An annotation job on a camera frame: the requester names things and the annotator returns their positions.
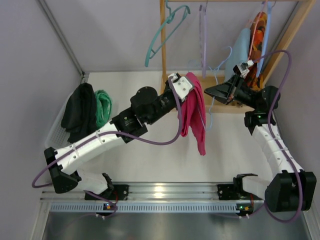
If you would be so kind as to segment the orange patterned trousers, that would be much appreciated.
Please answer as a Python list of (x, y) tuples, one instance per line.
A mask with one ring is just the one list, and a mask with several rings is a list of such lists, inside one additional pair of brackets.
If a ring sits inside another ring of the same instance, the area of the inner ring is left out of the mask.
[[(266, 23), (267, 23), (267, 14), (263, 11), (262, 15), (260, 17), (260, 20), (257, 25), (257, 30), (254, 38), (254, 43), (253, 43), (253, 49), (251, 53), (250, 60), (254, 61), (259, 59), (262, 56), (262, 44), (263, 44), (263, 39), (264, 39), (264, 34), (266, 30)], [(254, 30), (254, 23), (252, 22), (250, 26), (250, 44), (251, 44), (251, 38)], [(262, 89), (263, 85), (263, 76), (260, 74), (259, 77), (256, 77), (257, 73), (257, 62), (250, 68), (250, 72), (245, 78), (245, 83), (247, 86), (252, 89), (253, 91), (260, 91)]]

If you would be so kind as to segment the aluminium mounting rail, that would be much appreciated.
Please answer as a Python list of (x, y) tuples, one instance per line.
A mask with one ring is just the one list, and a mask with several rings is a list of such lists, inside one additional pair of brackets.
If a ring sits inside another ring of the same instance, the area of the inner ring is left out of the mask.
[(118, 182), (129, 185), (125, 201), (219, 201), (218, 184), (231, 182)]

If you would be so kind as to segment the white plastic basket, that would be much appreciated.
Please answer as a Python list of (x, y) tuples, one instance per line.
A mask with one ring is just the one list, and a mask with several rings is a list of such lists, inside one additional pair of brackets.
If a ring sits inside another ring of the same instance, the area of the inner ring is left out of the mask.
[(48, 137), (47, 137), (45, 144), (44, 144), (46, 148), (52, 147), (55, 149), (59, 149), (62, 147), (66, 147), (69, 144), (72, 144), (72, 143), (68, 142), (68, 138), (69, 138), (70, 134), (68, 132), (66, 132), (66, 130), (64, 128), (61, 127), (61, 121), (63, 119), (65, 108), (66, 108), (68, 99), (72, 95), (72, 93), (67, 97), (67, 99), (63, 103), (62, 108), (59, 111), (56, 119), (54, 120), (54, 123), (49, 131)]

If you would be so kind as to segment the black trousers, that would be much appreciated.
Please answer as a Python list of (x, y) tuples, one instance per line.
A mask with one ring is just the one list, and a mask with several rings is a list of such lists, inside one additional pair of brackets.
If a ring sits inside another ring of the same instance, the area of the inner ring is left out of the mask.
[(61, 127), (69, 133), (69, 143), (75, 143), (97, 130), (96, 111), (92, 85), (80, 84), (69, 97), (61, 120)]

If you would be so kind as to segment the light blue hanger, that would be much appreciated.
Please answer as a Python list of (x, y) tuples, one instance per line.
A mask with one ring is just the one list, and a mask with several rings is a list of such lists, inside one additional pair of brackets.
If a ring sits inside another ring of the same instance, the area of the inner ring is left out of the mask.
[[(208, 69), (211, 71), (211, 73), (213, 73), (213, 76), (214, 76), (214, 79), (215, 79), (215, 83), (218, 84), (218, 77), (217, 77), (217, 73), (218, 71), (220, 71), (221, 67), (225, 64), (225, 62), (231, 57), (232, 55), (232, 52), (233, 52), (233, 48), (231, 46), (227, 46), (224, 48), (225, 49), (229, 49), (229, 54), (227, 56), (227, 58), (225, 58), (224, 60), (222, 60), (220, 62), (220, 64), (215, 67), (215, 68), (212, 68), (211, 66), (208, 66)], [(195, 60), (195, 59), (191, 59), (188, 61), (187, 63), (187, 72), (190, 72), (191, 71), (191, 67), (194, 66), (194, 67), (198, 67), (200, 64), (199, 64), (199, 61), (198, 60)], [(213, 97), (212, 101), (211, 101), (211, 104), (209, 106), (209, 109), (208, 109), (208, 114), (210, 116), (210, 124), (209, 124), (209, 127), (206, 126), (205, 124), (205, 121), (204, 121), (204, 118), (201, 116), (200, 117), (200, 120), (201, 120), (201, 123), (202, 123), (202, 126), (204, 128), (204, 130), (207, 132), (207, 131), (210, 131), (212, 129), (212, 126), (213, 126), (213, 112), (212, 112), (212, 108), (215, 104), (215, 97)]]

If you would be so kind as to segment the light blue trousers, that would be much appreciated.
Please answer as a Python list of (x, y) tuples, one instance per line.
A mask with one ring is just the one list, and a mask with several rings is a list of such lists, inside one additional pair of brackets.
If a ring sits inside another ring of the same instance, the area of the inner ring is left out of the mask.
[(228, 81), (233, 75), (233, 68), (248, 59), (251, 40), (251, 30), (244, 28), (238, 35), (233, 47), (232, 53), (225, 63), (224, 82)]

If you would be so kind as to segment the lilac hanger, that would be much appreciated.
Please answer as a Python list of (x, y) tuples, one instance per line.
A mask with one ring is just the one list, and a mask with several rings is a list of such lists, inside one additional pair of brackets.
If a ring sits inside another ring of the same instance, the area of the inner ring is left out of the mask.
[(199, 6), (199, 48), (201, 58), (202, 78), (206, 77), (207, 72), (207, 7), (208, 1)]

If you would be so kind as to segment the pink trousers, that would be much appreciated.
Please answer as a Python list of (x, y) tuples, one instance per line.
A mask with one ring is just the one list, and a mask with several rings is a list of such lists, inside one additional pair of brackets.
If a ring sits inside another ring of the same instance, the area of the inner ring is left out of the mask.
[(190, 80), (194, 88), (187, 95), (186, 100), (181, 106), (182, 130), (180, 135), (186, 137), (191, 128), (192, 134), (197, 142), (197, 149), (201, 156), (206, 155), (206, 107), (203, 96), (203, 89), (199, 79), (188, 72), (186, 78)]

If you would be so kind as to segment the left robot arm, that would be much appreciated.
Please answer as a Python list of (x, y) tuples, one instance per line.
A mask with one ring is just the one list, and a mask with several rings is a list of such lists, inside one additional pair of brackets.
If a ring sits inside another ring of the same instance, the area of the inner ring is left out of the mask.
[(114, 188), (106, 173), (90, 173), (81, 166), (101, 153), (128, 144), (133, 140), (151, 145), (165, 146), (177, 137), (164, 142), (142, 138), (160, 118), (176, 108), (182, 114), (182, 103), (191, 86), (183, 79), (172, 75), (166, 82), (165, 91), (159, 95), (150, 86), (140, 88), (130, 98), (130, 107), (98, 127), (98, 103), (93, 87), (83, 83), (67, 100), (61, 127), (69, 133), (69, 146), (44, 151), (54, 191), (67, 193), (77, 187), (95, 195), (108, 196)]

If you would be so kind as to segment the teal hanger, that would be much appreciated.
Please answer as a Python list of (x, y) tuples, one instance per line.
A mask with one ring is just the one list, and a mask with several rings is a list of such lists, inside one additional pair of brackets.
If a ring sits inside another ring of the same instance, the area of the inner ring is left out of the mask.
[[(149, 47), (147, 49), (144, 66), (149, 67), (150, 61), (161, 52), (161, 65), (166, 68), (166, 43), (180, 27), (180, 25), (186, 20), (186, 18), (191, 14), (191, 9), (188, 5), (182, 4), (175, 9), (172, 9), (169, 5), (169, 0), (160, 0), (159, 1), (159, 13), (160, 13), (160, 26), (156, 33), (154, 34)], [(170, 25), (175, 21), (177, 12), (182, 11), (182, 16), (177, 25), (173, 28), (171, 32), (166, 33), (167, 25)]]

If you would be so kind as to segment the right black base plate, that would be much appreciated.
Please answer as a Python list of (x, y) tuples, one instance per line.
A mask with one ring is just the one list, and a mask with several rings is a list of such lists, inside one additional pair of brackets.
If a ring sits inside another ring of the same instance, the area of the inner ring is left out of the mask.
[(262, 200), (253, 193), (249, 193), (241, 189), (235, 183), (223, 183), (217, 185), (217, 194), (219, 200), (231, 201), (231, 200), (251, 200), (253, 196), (254, 200)]

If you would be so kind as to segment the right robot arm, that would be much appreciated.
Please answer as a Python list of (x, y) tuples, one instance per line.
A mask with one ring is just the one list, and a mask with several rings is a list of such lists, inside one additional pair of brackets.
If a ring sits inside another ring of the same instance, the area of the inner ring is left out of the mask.
[(273, 179), (264, 180), (254, 173), (239, 174), (233, 179), (237, 190), (264, 200), (272, 213), (309, 210), (317, 178), (295, 161), (279, 134), (270, 113), (278, 107), (278, 88), (270, 85), (254, 91), (242, 77), (234, 75), (225, 83), (206, 88), (204, 93), (225, 105), (237, 101), (253, 109), (245, 113), (244, 125), (260, 146)]

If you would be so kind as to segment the green trousers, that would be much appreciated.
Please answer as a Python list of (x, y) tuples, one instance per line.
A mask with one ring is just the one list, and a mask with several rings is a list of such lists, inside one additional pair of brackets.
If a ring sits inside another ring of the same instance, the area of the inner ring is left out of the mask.
[(96, 98), (96, 125), (99, 129), (110, 120), (113, 103), (105, 90), (97, 90), (94, 95)]

